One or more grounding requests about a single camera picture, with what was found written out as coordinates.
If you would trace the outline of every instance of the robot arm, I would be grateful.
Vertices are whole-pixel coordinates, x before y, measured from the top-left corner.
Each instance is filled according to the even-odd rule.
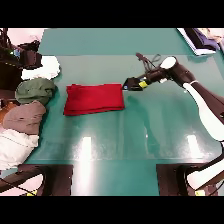
[[[136,54],[143,63],[147,63],[146,58]],[[138,78],[128,78],[123,85],[123,90],[142,91],[144,88],[154,82],[163,82],[172,80],[180,87],[186,89],[195,100],[202,124],[208,133],[222,145],[224,145],[224,98],[203,87],[183,65],[179,64],[175,57],[167,57],[157,68],[146,69],[144,75]],[[211,161],[198,169],[187,169],[183,173],[183,179],[194,190],[205,187],[213,180],[217,180],[224,171],[223,154],[217,159]]]

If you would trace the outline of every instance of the brown cloth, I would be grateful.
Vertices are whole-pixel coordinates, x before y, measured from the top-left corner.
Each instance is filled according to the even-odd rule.
[[[27,135],[38,135],[45,107],[37,100],[10,110],[3,119],[3,128],[13,129]]]
[[[14,107],[17,107],[17,105],[12,102],[9,102],[6,106],[0,109],[0,124],[3,122],[5,115]]]

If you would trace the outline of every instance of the green table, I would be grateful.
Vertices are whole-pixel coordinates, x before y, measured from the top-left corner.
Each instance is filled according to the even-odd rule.
[[[224,96],[220,52],[196,57],[174,28],[48,29],[39,52],[57,56],[61,74],[54,79],[58,88],[47,105],[40,145],[26,163],[74,164],[72,195],[159,195],[157,163],[205,162],[221,153],[194,100],[173,82],[124,92],[124,111],[63,116],[66,85],[123,84],[144,71],[136,52],[174,55]]]

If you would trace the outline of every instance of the red cloth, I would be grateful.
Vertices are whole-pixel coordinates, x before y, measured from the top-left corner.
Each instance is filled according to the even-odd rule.
[[[68,98],[64,115],[77,116],[110,110],[123,110],[124,100],[121,88],[121,84],[99,86],[72,84],[67,86]]]

